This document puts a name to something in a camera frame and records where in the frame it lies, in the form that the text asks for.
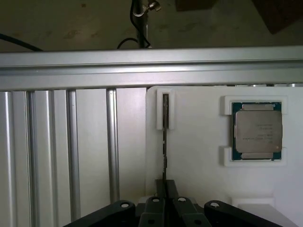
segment white slot holder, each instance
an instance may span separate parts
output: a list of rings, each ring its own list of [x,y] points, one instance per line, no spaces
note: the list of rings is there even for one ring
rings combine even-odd
[[[275,207],[275,198],[261,197],[261,198],[232,198],[232,206],[239,207],[241,204],[268,204]]]
[[[241,102],[281,102],[281,113],[288,113],[288,98],[287,96],[224,96],[224,115],[232,115],[232,103]],[[225,167],[279,167],[287,165],[287,148],[282,147],[281,160],[233,160],[232,147],[223,148],[223,164]]]
[[[168,87],[157,89],[157,130],[163,129],[163,95],[169,95],[169,126],[170,130],[175,129],[175,91]]]

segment metal pole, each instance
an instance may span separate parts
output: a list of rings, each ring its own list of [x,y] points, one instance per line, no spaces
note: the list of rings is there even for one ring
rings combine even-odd
[[[78,154],[78,126],[76,91],[68,94],[69,131],[70,131],[70,159],[71,159],[71,220],[81,218],[80,176]]]
[[[110,202],[120,200],[116,90],[107,91]]]
[[[142,7],[142,0],[134,0],[135,4],[134,4],[134,12],[136,14],[141,14],[143,11],[143,7]],[[141,17],[134,17],[134,22],[136,23],[136,25],[138,26],[139,30],[141,31],[141,34],[143,34],[145,37],[147,37],[146,34],[146,23],[147,23],[147,16],[146,14],[142,15]],[[144,37],[140,34],[139,31],[137,31],[137,39],[138,39],[138,44],[139,44],[139,48],[144,48],[146,46],[146,43],[144,41]]]

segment screw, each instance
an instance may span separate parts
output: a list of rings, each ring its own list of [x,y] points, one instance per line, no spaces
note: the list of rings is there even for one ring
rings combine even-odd
[[[122,204],[121,204],[121,207],[122,207],[122,208],[126,208],[126,207],[128,207],[128,206],[129,206],[128,203],[122,203]]]
[[[218,208],[220,205],[219,205],[218,203],[216,203],[216,202],[212,202],[212,203],[210,204],[210,206],[211,206],[211,207]]]
[[[185,199],[185,198],[180,197],[180,198],[178,199],[178,201],[179,201],[179,202],[185,202],[185,201],[186,201],[186,199]]]

